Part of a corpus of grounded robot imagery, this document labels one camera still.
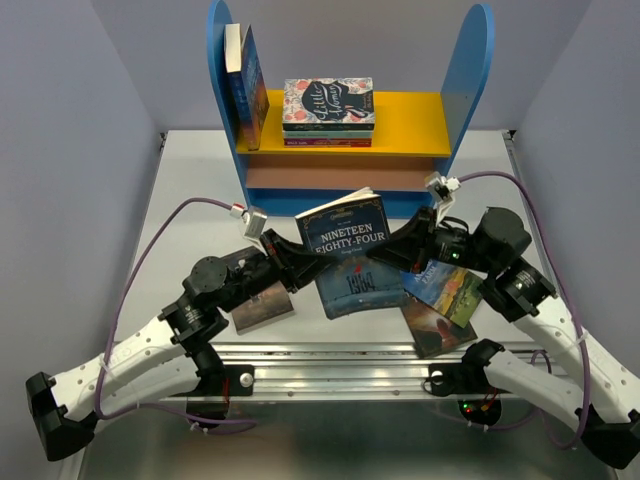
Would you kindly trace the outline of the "Nineteen Eighty-Four dark book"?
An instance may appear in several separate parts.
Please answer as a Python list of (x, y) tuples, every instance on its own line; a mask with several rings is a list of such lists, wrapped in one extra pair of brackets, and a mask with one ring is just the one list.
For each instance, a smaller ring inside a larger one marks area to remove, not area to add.
[(399, 270), (366, 256), (390, 236), (379, 194), (365, 187), (302, 212), (295, 221), (305, 247), (336, 258), (315, 280), (328, 319), (404, 304)]

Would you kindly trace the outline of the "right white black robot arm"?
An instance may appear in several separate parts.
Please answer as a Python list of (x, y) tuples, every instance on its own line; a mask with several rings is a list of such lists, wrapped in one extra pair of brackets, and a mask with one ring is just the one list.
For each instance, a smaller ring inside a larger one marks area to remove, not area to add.
[(515, 394), (562, 421), (600, 461), (626, 468), (639, 454), (639, 379), (588, 331), (577, 330), (553, 284), (523, 258), (531, 236), (521, 218), (490, 207), (474, 231), (440, 226), (436, 218), (434, 209), (420, 208), (368, 257), (414, 274), (431, 261), (484, 273), (482, 299), (571, 380), (544, 373), (483, 339), (460, 362), (430, 368), (432, 394), (481, 394), (492, 387)]

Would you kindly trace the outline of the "Animal Farm blue book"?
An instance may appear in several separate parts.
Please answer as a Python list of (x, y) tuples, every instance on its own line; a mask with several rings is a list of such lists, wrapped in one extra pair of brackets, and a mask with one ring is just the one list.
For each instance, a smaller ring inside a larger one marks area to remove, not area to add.
[(421, 273), (402, 273), (402, 282), (409, 294), (461, 328), (469, 324), (482, 301), (478, 275), (434, 260)]

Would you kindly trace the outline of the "Jane Eyre blue book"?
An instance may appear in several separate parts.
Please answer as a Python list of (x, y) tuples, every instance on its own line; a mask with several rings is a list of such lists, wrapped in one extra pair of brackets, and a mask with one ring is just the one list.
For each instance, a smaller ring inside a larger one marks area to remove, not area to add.
[(224, 55), (247, 149), (258, 150), (270, 103), (251, 26), (225, 26)]

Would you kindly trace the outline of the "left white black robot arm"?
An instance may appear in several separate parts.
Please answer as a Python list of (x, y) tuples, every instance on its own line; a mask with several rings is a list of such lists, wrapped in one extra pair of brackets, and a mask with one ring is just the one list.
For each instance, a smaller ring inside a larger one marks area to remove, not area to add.
[(248, 396), (241, 384), (250, 366), (227, 367), (212, 339), (229, 325), (225, 314), (276, 283), (295, 293), (337, 259), (291, 242), (269, 229), (261, 248), (241, 266), (216, 256), (196, 262), (177, 300), (125, 340), (78, 367), (39, 372), (25, 384), (31, 418), (48, 461), (88, 446), (101, 421), (181, 393)]

